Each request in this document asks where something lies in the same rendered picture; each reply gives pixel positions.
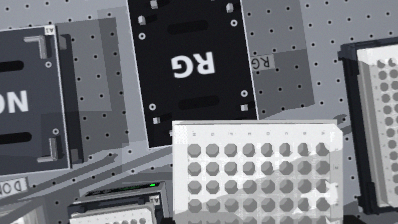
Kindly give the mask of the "grey perforated base plate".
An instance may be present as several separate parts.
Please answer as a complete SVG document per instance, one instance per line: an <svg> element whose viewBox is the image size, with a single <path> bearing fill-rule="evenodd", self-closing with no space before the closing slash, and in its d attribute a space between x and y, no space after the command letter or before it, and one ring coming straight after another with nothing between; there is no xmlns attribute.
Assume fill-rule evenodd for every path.
<svg viewBox="0 0 398 224"><path fill-rule="evenodd" d="M343 132L343 215L398 224L398 211L358 206L360 188L340 45L398 37L398 0L242 0L259 120L337 119ZM44 197L49 224L87 192L165 181L173 218L173 146L148 150L126 0L0 0L0 30L53 25L70 34L84 163L26 177L28 192L0 206Z"/></svg>

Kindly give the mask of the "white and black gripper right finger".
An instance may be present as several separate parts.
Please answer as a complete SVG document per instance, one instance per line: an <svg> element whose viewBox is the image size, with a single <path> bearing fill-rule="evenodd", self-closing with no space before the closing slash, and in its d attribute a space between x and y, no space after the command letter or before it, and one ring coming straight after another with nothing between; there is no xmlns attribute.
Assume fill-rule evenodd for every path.
<svg viewBox="0 0 398 224"><path fill-rule="evenodd" d="M343 215L343 224L366 224L354 215Z"/></svg>

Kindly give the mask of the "grey rg label plate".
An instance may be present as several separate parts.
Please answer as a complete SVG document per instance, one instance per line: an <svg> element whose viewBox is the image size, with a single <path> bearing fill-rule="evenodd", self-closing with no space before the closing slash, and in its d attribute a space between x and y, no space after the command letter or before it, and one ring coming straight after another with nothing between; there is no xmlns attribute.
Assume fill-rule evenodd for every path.
<svg viewBox="0 0 398 224"><path fill-rule="evenodd" d="M252 72L275 68L273 54L250 57L250 62L251 62Z"/></svg>

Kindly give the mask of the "dark grey rectangular nest plate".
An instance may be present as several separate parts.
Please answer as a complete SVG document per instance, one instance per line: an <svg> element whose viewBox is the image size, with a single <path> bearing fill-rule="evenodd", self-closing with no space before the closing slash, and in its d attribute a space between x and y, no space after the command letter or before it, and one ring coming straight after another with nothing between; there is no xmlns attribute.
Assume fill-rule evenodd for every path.
<svg viewBox="0 0 398 224"><path fill-rule="evenodd" d="M0 30L0 177L82 163L71 35L55 24Z"/></svg>

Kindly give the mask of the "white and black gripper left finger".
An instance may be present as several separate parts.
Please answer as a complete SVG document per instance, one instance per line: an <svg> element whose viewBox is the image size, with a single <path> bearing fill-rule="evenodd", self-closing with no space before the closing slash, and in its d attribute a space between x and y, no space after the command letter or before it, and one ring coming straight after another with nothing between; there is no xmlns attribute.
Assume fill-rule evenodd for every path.
<svg viewBox="0 0 398 224"><path fill-rule="evenodd" d="M172 217L165 217L161 219L160 224L176 224L176 222L172 219Z"/></svg>

